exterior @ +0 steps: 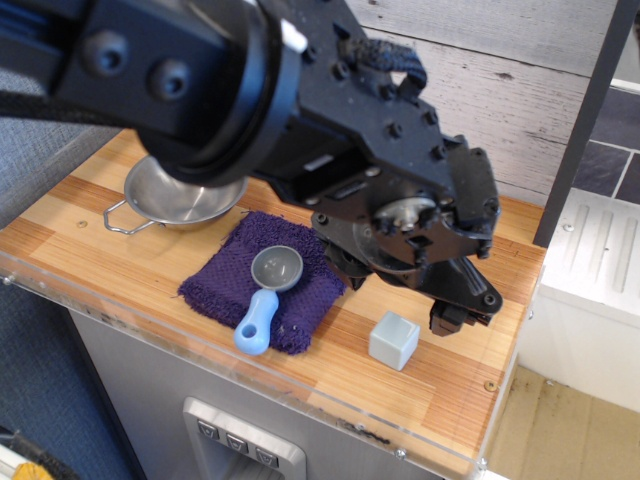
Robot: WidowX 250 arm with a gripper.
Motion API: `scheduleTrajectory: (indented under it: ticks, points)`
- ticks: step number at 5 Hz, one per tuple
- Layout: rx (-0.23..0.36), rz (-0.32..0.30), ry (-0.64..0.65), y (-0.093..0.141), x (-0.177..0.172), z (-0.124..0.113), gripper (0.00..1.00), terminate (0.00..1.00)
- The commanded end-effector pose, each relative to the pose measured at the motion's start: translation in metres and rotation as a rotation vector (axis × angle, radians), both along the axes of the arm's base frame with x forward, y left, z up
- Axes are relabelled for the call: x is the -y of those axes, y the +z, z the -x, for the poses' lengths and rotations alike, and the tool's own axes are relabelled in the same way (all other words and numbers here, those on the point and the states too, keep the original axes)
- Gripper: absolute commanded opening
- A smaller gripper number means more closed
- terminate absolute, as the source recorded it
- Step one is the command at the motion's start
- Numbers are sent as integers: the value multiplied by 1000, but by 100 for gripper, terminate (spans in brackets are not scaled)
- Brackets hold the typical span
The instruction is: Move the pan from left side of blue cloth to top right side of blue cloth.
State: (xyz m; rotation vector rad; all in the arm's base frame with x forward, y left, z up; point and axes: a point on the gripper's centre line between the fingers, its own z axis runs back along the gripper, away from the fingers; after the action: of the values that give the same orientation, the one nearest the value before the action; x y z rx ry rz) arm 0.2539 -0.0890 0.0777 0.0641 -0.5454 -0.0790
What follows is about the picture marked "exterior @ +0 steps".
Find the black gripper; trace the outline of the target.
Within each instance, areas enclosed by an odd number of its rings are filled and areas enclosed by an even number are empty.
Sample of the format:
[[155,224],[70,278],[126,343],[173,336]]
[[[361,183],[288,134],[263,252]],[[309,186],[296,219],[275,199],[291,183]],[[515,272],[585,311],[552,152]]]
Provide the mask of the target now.
[[324,258],[350,289],[376,271],[434,300],[430,330],[488,326],[503,297],[468,259],[486,258],[500,207],[486,153],[442,133],[408,47],[369,38],[343,1],[267,1],[305,37],[291,115],[256,170],[314,211]]

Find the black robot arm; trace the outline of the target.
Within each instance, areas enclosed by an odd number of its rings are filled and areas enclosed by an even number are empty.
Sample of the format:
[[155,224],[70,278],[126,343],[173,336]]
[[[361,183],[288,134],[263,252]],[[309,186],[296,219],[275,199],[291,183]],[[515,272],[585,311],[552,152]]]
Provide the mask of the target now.
[[416,51],[343,1],[5,1],[1,64],[42,88],[3,115],[133,129],[187,183],[267,182],[349,286],[430,297],[437,335],[501,308],[472,264],[500,213],[486,153],[441,132]]

